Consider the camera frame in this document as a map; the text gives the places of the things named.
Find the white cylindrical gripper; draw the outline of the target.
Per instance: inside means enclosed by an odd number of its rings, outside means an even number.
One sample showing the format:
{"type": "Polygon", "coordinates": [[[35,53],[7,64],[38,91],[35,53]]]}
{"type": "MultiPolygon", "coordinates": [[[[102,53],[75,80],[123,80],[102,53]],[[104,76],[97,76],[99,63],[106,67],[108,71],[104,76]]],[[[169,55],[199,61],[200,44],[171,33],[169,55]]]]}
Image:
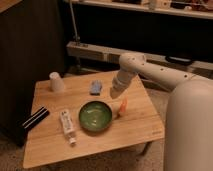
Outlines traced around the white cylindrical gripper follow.
{"type": "Polygon", "coordinates": [[[111,98],[118,98],[130,86],[134,77],[134,73],[120,69],[112,80],[112,87],[110,88],[111,98]]]}

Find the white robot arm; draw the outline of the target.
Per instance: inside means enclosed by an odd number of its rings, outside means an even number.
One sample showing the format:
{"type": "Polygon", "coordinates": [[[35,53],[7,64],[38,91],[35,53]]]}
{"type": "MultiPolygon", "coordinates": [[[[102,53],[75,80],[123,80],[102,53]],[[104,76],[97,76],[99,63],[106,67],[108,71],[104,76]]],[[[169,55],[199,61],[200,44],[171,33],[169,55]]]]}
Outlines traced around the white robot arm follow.
{"type": "Polygon", "coordinates": [[[213,171],[213,80],[123,53],[113,78],[116,93],[137,75],[170,92],[166,110],[164,171],[213,171]]]}

